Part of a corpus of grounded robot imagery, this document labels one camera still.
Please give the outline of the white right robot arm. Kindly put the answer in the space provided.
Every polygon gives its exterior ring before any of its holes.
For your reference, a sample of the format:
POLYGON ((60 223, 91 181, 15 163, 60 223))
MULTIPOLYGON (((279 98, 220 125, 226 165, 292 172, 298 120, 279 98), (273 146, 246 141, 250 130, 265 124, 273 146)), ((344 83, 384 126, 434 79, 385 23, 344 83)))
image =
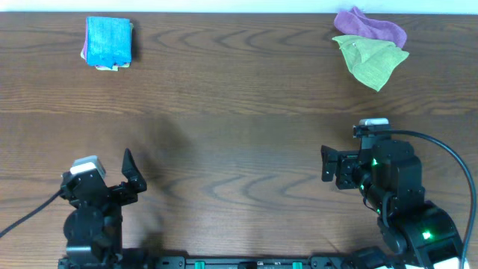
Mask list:
POLYGON ((425 199, 422 163, 412 145, 383 140, 369 149, 322 146, 322 180, 357 189, 374 210, 382 238, 403 263, 433 268, 461 257, 464 243, 450 215, 425 199))

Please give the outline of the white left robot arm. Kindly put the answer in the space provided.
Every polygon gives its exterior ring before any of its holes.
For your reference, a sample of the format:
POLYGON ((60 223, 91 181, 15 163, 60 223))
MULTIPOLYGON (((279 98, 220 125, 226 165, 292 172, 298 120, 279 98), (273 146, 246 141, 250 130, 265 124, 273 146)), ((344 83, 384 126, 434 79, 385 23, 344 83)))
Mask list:
POLYGON ((138 201, 146 180, 125 149, 121 173, 126 180, 108 187, 96 155, 77 159, 62 175, 60 197, 75 210, 63 225, 66 256, 60 268, 113 268, 122 260, 122 207, 138 201))

